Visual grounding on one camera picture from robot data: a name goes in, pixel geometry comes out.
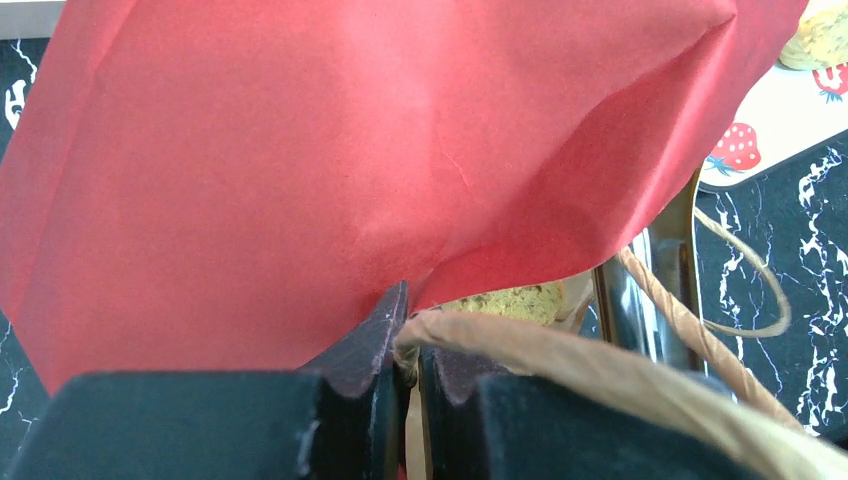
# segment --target paper bag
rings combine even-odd
[[[70,1],[0,167],[0,306],[48,391],[293,368],[585,271],[680,190],[803,0]]]

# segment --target strawberry print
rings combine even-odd
[[[842,95],[848,93],[848,63],[815,70],[813,78],[821,89],[819,95],[826,98],[825,103],[841,102]]]
[[[734,123],[707,156],[707,169],[730,176],[756,167],[760,158],[757,132],[745,123]]]

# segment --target shiny metal object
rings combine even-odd
[[[692,225],[697,172],[659,216],[630,244],[662,285],[700,315]],[[706,364],[669,327],[662,313],[615,259],[594,270],[604,340],[658,363],[706,373]]]

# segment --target strawberry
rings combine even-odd
[[[707,169],[716,169],[730,176],[750,170],[760,163],[757,132],[745,123],[734,123],[724,132],[713,151],[707,156]]]
[[[842,95],[848,93],[848,63],[813,71],[816,85],[821,89],[819,95],[827,100],[825,103],[841,102]]]

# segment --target table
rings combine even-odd
[[[0,41],[0,152],[4,152],[32,86],[46,40]],[[807,430],[848,438],[843,408],[848,373],[848,136],[814,149],[768,174],[718,194],[700,194],[698,207],[749,243],[769,262],[793,307],[789,331],[777,338],[725,338],[728,346]],[[740,328],[775,320],[777,305],[741,255],[696,228],[706,318]],[[594,309],[583,333],[597,336]],[[37,425],[47,394],[14,331],[0,320],[0,471]]]

